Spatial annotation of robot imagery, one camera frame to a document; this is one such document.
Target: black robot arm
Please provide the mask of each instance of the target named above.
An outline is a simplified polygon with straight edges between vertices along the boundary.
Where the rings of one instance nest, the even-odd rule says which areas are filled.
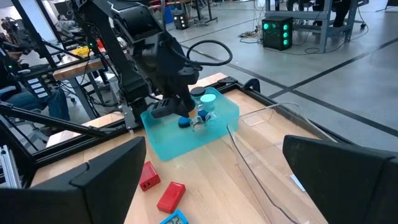
[[[107,53],[118,70],[122,99],[133,109],[134,116],[147,109],[145,97],[150,90],[163,94],[163,100],[151,106],[153,117],[175,113],[184,117],[195,108],[188,85],[197,82],[201,65],[220,66],[223,63],[194,62],[184,56],[180,44],[152,17],[142,1],[73,0],[72,8],[82,27],[94,27]],[[128,60],[109,24],[127,42]]]

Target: gray floor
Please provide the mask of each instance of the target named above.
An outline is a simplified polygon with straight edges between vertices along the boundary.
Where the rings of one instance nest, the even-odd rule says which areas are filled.
[[[376,12],[384,9],[386,2],[373,0],[361,7],[368,33],[328,54],[291,55],[304,54],[305,49],[318,47],[319,36],[307,32],[295,32],[294,44],[301,45],[283,52],[239,42],[238,35],[256,25],[253,2],[224,2],[213,7],[213,16],[218,17],[218,22],[209,26],[192,26],[185,30],[168,28],[184,47],[214,39],[232,50],[234,58],[230,65],[205,67],[200,78],[218,72],[240,82],[260,77],[262,94],[278,102],[299,103],[310,119],[344,138],[361,146],[398,151],[395,148],[398,143],[398,78],[394,75],[398,69],[398,64],[394,63],[398,51],[398,10]],[[366,29],[361,30],[356,24],[352,39],[365,32]],[[327,51],[342,43],[343,37],[329,39]],[[204,44],[195,49],[198,53],[191,54],[194,60],[213,62],[213,58],[227,58],[226,52],[218,46]],[[76,105],[69,102],[69,106],[74,122],[88,121],[79,102]],[[109,108],[98,110],[105,113]]]

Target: blue plastic tray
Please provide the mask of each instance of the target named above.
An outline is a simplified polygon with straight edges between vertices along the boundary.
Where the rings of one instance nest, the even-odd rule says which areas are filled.
[[[149,111],[141,114],[148,140],[160,160],[173,159],[228,133],[226,125],[239,116],[239,106],[214,88],[207,88],[206,94],[216,95],[217,120],[199,129],[195,128],[195,131],[192,128],[180,128],[178,126],[180,116],[176,114],[158,119],[153,118]]]

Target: wooden tabletop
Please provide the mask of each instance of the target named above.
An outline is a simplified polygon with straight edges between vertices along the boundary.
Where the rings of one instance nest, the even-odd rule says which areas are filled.
[[[182,0],[182,1],[169,1],[166,3],[166,6],[173,5],[173,4],[184,4],[184,3],[191,3],[192,0]],[[160,4],[155,6],[149,6],[149,9],[158,9],[162,7]]]
[[[195,86],[206,86],[223,77],[225,75],[217,73],[199,80]],[[241,114],[264,108],[239,90],[224,95],[239,105]],[[87,125],[103,126],[122,118],[120,114],[109,114]],[[292,171],[281,150],[283,138],[288,133],[310,138],[315,136],[279,114],[273,114],[272,120],[273,123],[258,127],[261,136],[244,139],[250,151],[245,159],[272,201],[290,218],[298,223],[326,223],[307,193],[302,192],[290,178]],[[66,172],[136,136],[146,136],[146,133],[144,130],[127,133],[43,167],[36,172],[32,185]],[[50,138],[49,145],[72,137],[73,133],[59,133]],[[291,223],[268,199],[261,200],[265,198],[264,193],[261,197],[255,196],[256,188],[249,179],[245,179],[245,172],[237,164],[239,158],[243,158],[236,157],[229,136],[167,162],[158,159],[147,139],[146,144],[146,161],[151,161],[161,183],[146,192],[137,188],[125,223],[160,223],[167,218],[169,214],[159,211],[156,204],[171,181],[185,184],[187,188],[177,208],[190,223]]]
[[[124,54],[129,57],[129,54],[127,50],[124,51]],[[112,64],[111,60],[109,59],[109,56],[105,56],[107,61]],[[76,62],[77,58],[72,57],[70,55],[64,55],[62,57],[62,61],[58,64],[58,66],[65,65],[70,62]],[[63,68],[60,70],[57,70],[53,73],[54,79],[58,81],[64,81],[68,80],[70,78],[75,78],[79,75],[83,75],[84,73],[92,72],[92,71],[97,71],[99,69],[103,68],[103,64],[100,58],[96,58],[93,60],[90,60],[88,63],[87,62],[82,62],[77,65],[72,65],[67,68]]]

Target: red block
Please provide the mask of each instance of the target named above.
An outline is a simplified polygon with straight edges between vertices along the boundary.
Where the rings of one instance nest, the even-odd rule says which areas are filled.
[[[150,161],[144,163],[141,178],[139,179],[139,186],[141,189],[146,191],[158,183],[160,183],[159,175],[157,175]]]
[[[173,213],[184,192],[185,185],[171,182],[157,203],[157,208],[162,212]]]

